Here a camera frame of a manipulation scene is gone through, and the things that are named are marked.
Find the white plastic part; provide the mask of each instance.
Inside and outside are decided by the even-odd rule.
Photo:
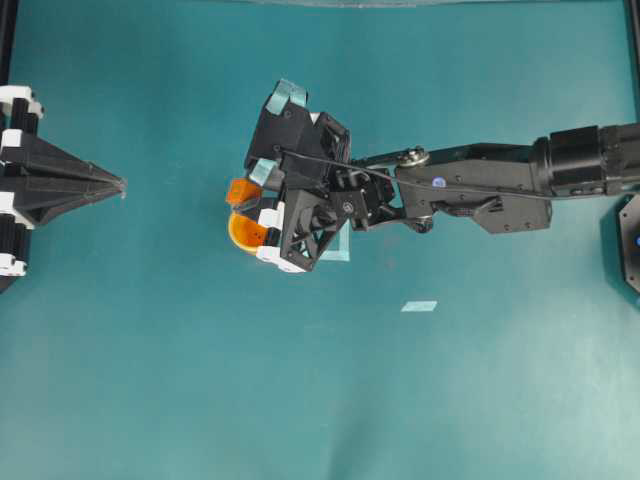
[[[2,132],[2,148],[20,147],[22,145],[22,130],[8,128]]]
[[[0,253],[0,275],[6,276],[9,269],[13,268],[13,264],[16,261],[10,253]]]
[[[13,192],[0,192],[0,214],[13,215],[16,218],[16,223],[22,224],[27,227],[27,230],[33,230],[34,225],[20,212],[13,208],[13,198],[15,194]]]
[[[273,263],[280,270],[287,273],[304,273],[306,270],[280,257],[280,247],[258,247],[256,257],[267,263]]]
[[[33,90],[31,87],[22,87],[18,85],[5,85],[0,87],[0,103],[2,104],[2,112],[11,116],[13,110],[13,100],[15,98],[23,98],[29,102],[29,113],[35,113],[39,119],[44,116],[44,109],[40,102],[36,102],[33,98]]]
[[[258,224],[266,228],[277,228],[282,230],[284,223],[284,202],[278,202],[278,209],[263,208],[260,210]]]
[[[2,277],[24,277],[27,274],[27,264],[22,260],[16,260],[13,255],[10,255],[13,259],[13,265],[7,269],[0,268],[0,276]]]

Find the black cable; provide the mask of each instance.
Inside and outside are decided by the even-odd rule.
[[[516,190],[513,188],[502,188],[502,187],[484,187],[481,185],[468,185],[468,184],[456,184],[455,187],[434,187],[432,185],[420,183],[420,181],[410,182],[408,180],[400,180],[392,175],[387,175],[386,173],[379,172],[377,170],[373,170],[371,168],[365,167],[356,167],[353,165],[348,165],[341,162],[336,162],[335,160],[329,160],[321,157],[313,157],[310,155],[304,155],[302,153],[294,152],[292,150],[281,150],[282,153],[286,155],[291,155],[292,157],[299,158],[301,160],[310,160],[313,162],[322,162],[327,163],[329,165],[334,165],[336,167],[347,168],[351,170],[358,170],[361,172],[368,173],[370,175],[375,175],[377,177],[385,178],[390,181],[394,181],[403,185],[408,185],[415,188],[421,188],[424,190],[431,191],[447,191],[447,192],[455,192],[455,193],[469,193],[469,194],[482,194],[482,195],[501,195],[508,197],[518,197],[518,198],[528,198],[530,200],[575,200],[578,198],[591,198],[591,197],[600,197],[601,194],[588,194],[588,195],[576,195],[573,197],[556,197],[553,195],[545,195],[542,193],[537,193],[529,190]]]

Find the metal plate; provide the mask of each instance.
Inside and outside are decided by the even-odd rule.
[[[630,197],[618,213],[618,222],[624,277],[640,293],[640,196]]]

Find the black robotic arm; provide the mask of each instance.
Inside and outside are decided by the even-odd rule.
[[[620,195],[640,182],[640,124],[557,132],[532,146],[415,147],[353,160],[349,131],[309,112],[306,100],[300,87],[278,83],[245,178],[227,198],[236,245],[288,272],[311,271],[345,222],[426,233],[443,212],[489,233],[537,230],[549,227],[554,200]],[[394,182],[401,206],[392,205]]]

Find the light blue tape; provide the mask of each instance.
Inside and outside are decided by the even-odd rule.
[[[433,312],[438,306],[438,302],[435,301],[427,301],[427,302],[407,302],[404,307],[402,307],[401,312],[409,313],[409,312]]]
[[[300,107],[306,107],[307,91],[289,80],[282,79],[271,94],[266,108],[274,115],[280,115],[289,99]]]
[[[325,251],[320,260],[330,260],[335,262],[348,262],[351,260],[349,253],[350,224],[346,223],[338,234],[338,249]]]
[[[258,159],[258,163],[256,163],[256,166],[253,167],[253,170],[249,174],[249,179],[253,180],[258,185],[263,186],[267,182],[269,174],[275,166],[276,162],[274,162],[273,160],[260,158]]]

